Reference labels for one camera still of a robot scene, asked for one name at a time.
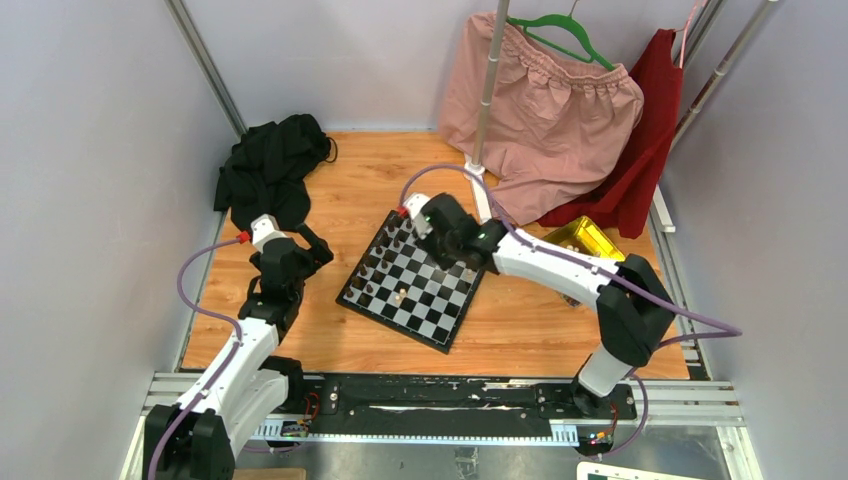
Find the white wall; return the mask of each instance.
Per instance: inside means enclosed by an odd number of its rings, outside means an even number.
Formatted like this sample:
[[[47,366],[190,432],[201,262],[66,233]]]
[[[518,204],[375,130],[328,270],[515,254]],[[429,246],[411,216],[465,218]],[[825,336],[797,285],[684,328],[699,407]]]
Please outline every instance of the white wall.
[[[0,65],[0,477],[117,478],[235,136],[163,1],[3,2]]]
[[[691,99],[758,0],[728,2]],[[844,478],[848,7],[780,2],[664,174],[696,307],[745,330],[708,341],[765,478]]]
[[[513,0],[510,14],[567,14],[565,0]],[[247,125],[309,112],[329,129],[423,129],[438,106],[462,26],[498,0],[187,0]],[[658,28],[681,28],[688,0],[583,0],[574,18],[627,66]],[[568,42],[569,34],[547,32]]]

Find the metal rod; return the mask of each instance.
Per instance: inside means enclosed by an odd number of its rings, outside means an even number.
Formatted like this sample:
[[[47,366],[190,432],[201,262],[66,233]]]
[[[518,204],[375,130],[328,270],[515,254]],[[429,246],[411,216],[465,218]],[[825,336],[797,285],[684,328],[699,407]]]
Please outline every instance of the metal rod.
[[[686,39],[686,51],[683,52],[684,70],[686,70],[686,67],[689,66],[689,63],[695,58],[695,55],[701,49],[704,40],[713,28],[713,24],[718,19],[718,14],[721,12],[724,5],[725,0],[712,0],[707,4],[704,11],[698,15],[698,18],[695,20],[695,24],[690,30],[689,37]],[[680,52],[678,51],[677,56],[674,58],[674,63],[677,64],[679,61]]]
[[[489,63],[486,67],[486,81],[483,84],[483,99],[480,101],[480,115],[477,117],[477,135],[474,138],[474,151],[471,155],[471,165],[475,167],[482,162],[483,142],[486,140],[486,128],[489,126],[489,109],[492,106],[492,94],[495,91],[495,76],[498,73],[498,59],[501,55],[507,10],[509,10],[509,0],[500,0],[498,13],[495,15],[492,46],[489,48]]]
[[[760,24],[763,20],[765,20],[766,15],[772,10],[772,7],[777,4],[778,0],[763,0],[759,7],[757,7],[757,11],[754,12],[754,15],[751,16],[751,19],[748,20],[748,23],[745,25],[745,28],[742,29],[742,32],[736,37],[736,41],[733,42],[733,45],[730,47],[730,50],[724,55],[724,58],[721,60],[721,63],[718,64],[718,67],[713,71],[712,76],[707,82],[704,84],[704,87],[701,89],[701,92],[698,93],[698,96],[695,98],[695,101],[692,102],[692,106],[689,107],[689,110],[683,115],[683,118],[680,119],[680,122],[677,123],[677,128],[674,131],[674,139],[671,141],[671,148],[673,149],[677,142],[680,140],[680,137],[686,132],[692,122],[695,120],[695,117],[701,112],[704,104],[709,100],[715,91],[718,84],[721,83],[724,76],[727,75],[727,72],[730,71],[733,64],[736,62],[736,59],[739,58],[739,55],[742,53],[742,49],[748,42],[751,40],[751,37],[760,27]]]
[[[247,131],[244,126],[244,120],[242,120],[238,108],[236,108],[236,104],[233,101],[233,97],[230,96],[230,92],[227,90],[227,86],[224,85],[224,79],[221,78],[221,74],[215,67],[215,62],[212,61],[209,50],[206,49],[203,39],[200,38],[200,32],[194,26],[194,21],[192,21],[185,3],[183,3],[183,0],[165,0],[165,3],[171,9],[174,20],[183,32],[186,43],[188,43],[192,53],[194,53],[194,57],[197,59],[197,63],[200,64],[203,74],[206,75],[206,80],[218,98],[218,103],[221,104],[227,120],[229,120],[236,134],[242,135]]]

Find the red garment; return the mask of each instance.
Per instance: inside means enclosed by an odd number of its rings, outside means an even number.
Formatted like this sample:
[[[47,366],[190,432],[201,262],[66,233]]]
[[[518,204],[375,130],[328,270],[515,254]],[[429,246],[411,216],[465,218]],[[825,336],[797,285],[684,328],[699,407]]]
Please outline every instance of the red garment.
[[[595,190],[543,215],[540,225],[561,227],[587,215],[601,228],[618,227],[622,237],[642,234],[680,107],[683,70],[672,63],[674,36],[674,30],[659,30],[630,71],[645,105],[612,173]]]

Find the black and white chessboard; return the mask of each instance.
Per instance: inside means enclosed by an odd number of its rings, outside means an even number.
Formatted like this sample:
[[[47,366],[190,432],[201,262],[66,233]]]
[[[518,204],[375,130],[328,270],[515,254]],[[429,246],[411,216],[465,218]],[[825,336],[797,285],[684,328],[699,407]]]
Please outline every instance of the black and white chessboard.
[[[461,262],[440,269],[415,244],[411,222],[392,211],[336,302],[448,353],[482,278]]]

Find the wooden table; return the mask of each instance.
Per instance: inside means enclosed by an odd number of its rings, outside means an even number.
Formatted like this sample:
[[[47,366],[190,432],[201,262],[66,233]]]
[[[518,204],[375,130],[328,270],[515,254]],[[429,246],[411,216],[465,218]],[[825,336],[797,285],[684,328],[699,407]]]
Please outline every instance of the wooden table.
[[[459,334],[445,355],[335,303],[366,246],[401,188],[421,168],[463,164],[463,156],[432,133],[337,133],[339,157],[307,177],[312,210],[307,224],[327,240],[335,260],[306,282],[300,315],[276,354],[299,359],[305,370],[443,375],[573,376],[599,344],[598,320],[586,307],[571,308],[559,294],[514,277],[486,274]],[[447,191],[474,211],[468,180],[455,171],[424,175],[412,191]],[[526,228],[543,236],[550,229]],[[222,238],[233,238],[227,222]],[[647,233],[627,240],[609,232],[625,253],[656,265]],[[235,316],[248,282],[257,272],[250,244],[220,250],[201,305]],[[198,315],[183,361],[206,367],[226,342],[231,327]],[[645,378],[688,378],[679,346],[657,352],[640,371]]]

